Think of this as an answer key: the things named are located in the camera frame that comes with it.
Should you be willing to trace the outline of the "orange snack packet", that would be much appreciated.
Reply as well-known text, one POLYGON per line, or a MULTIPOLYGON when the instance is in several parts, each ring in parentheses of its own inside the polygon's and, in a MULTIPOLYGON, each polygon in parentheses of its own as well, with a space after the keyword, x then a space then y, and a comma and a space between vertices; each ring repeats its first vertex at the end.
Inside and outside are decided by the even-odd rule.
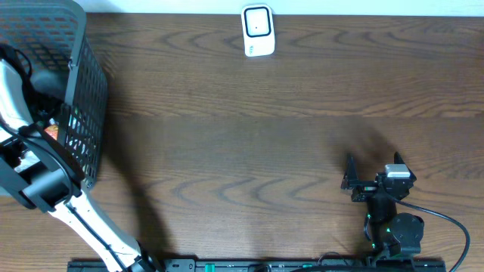
POLYGON ((44 129, 44 132, 46 132, 54 140, 57 140, 58 139, 58 134, 59 134, 59 125, 58 125, 58 123, 55 120, 50 119, 48 121, 48 125, 44 129))

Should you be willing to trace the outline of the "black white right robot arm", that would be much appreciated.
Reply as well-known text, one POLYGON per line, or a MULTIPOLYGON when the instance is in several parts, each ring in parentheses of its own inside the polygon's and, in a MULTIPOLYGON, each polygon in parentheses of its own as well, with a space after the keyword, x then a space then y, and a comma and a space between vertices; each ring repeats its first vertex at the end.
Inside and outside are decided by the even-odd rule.
POLYGON ((420 253, 424 221, 410 213, 398 213, 396 203, 403 200, 413 187, 416 177, 398 153, 394 162, 378 172, 374 180, 358 177, 356 164, 348 155, 341 188, 350 190, 353 202, 364 202, 368 213, 364 234, 372 243, 372 265, 378 261, 411 258, 420 253))

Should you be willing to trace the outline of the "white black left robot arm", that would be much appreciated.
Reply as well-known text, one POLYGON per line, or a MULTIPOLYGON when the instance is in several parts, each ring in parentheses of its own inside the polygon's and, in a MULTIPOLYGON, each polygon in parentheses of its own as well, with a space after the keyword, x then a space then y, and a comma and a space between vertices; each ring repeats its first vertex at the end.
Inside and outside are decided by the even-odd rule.
POLYGON ((1 186, 22 206, 64 222, 109 271, 163 271, 164 265, 124 233, 83 187, 85 172, 46 130, 64 102, 35 90, 32 64, 1 46, 1 186))

